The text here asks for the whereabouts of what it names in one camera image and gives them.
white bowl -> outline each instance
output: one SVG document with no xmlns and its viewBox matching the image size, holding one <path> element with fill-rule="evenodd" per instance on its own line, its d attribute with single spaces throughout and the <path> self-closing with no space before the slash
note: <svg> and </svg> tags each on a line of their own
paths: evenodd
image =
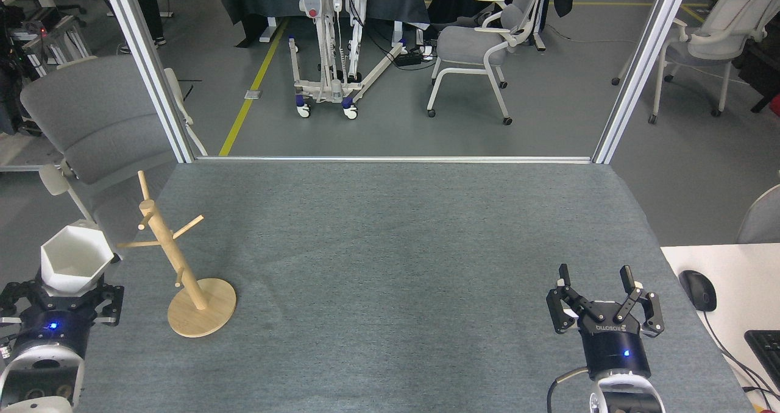
<svg viewBox="0 0 780 413">
<path fill-rule="evenodd" d="M 114 253 L 94 222 L 80 219 L 41 246 L 41 279 L 62 294 L 92 288 Z"/>
</svg>

black mouse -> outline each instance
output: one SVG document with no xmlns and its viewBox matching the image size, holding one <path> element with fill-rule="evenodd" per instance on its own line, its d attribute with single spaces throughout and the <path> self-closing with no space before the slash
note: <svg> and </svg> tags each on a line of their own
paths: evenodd
<svg viewBox="0 0 780 413">
<path fill-rule="evenodd" d="M 685 270 L 679 275 L 680 284 L 693 307 L 699 311 L 713 311 L 718 301 L 715 298 L 715 287 L 700 272 Z"/>
</svg>

gray carpet surface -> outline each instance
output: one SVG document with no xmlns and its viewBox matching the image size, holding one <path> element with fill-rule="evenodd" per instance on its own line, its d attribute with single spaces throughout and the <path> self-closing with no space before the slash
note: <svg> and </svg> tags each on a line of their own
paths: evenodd
<svg viewBox="0 0 780 413">
<path fill-rule="evenodd" d="M 658 292 L 667 330 L 644 345 L 667 411 L 752 410 L 608 166 L 198 161 L 158 204 L 174 230 L 205 216 L 178 241 L 236 312 L 173 333 L 175 274 L 134 249 L 107 277 L 122 320 L 92 329 L 80 412 L 544 411 L 585 363 L 545 304 L 560 263 L 590 299 L 624 299 L 624 264 Z M 578 376 L 554 411 L 589 396 Z"/>
</svg>

wooden mug tree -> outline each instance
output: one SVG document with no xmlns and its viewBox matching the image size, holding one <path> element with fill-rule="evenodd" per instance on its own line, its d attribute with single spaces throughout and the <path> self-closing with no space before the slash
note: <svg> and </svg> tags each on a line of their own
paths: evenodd
<svg viewBox="0 0 780 413">
<path fill-rule="evenodd" d="M 144 214 L 144 218 L 138 225 L 139 230 L 147 226 L 151 228 L 156 241 L 138 241 L 119 244 L 120 247 L 147 247 L 159 245 L 168 256 L 176 271 L 175 286 L 184 285 L 171 304 L 168 305 L 168 323 L 171 328 L 181 336 L 198 337 L 214 333 L 222 328 L 233 315 L 236 309 L 236 291 L 222 279 L 207 278 L 196 280 L 190 265 L 184 259 L 184 254 L 176 244 L 176 238 L 194 227 L 203 220 L 203 215 L 198 215 L 186 226 L 173 232 L 165 224 L 160 210 L 149 197 L 144 171 L 138 171 L 138 179 L 141 191 L 144 194 L 138 208 Z"/>
</svg>

chair backrest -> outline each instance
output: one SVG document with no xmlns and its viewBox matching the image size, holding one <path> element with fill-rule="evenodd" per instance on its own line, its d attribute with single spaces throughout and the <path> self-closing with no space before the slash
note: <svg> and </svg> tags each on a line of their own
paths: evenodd
<svg viewBox="0 0 780 413">
<path fill-rule="evenodd" d="M 512 0 L 512 3 L 501 12 L 502 27 L 509 29 L 513 34 L 517 34 L 520 30 L 530 34 L 539 1 Z"/>
<path fill-rule="evenodd" d="M 165 153 L 172 157 L 130 55 L 96 58 L 51 72 L 25 86 L 20 99 L 88 185 L 137 161 Z"/>
<path fill-rule="evenodd" d="M 780 242 L 780 185 L 753 202 L 736 238 L 738 244 Z"/>
<path fill-rule="evenodd" d="M 705 60 L 729 60 L 749 38 L 761 40 L 764 26 L 780 11 L 780 0 L 718 0 L 688 43 L 688 51 Z"/>
</svg>

